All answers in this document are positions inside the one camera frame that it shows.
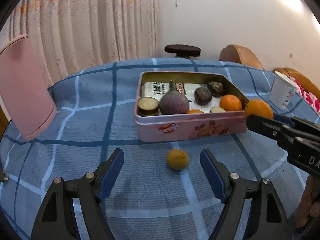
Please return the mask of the person's right hand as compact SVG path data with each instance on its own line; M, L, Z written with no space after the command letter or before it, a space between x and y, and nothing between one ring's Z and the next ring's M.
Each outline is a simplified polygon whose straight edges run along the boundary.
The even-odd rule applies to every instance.
M319 202L315 201L315 195L318 193L319 180L309 175L306 181L306 186L295 215L295 226L300 228L304 226L308 217L319 216Z

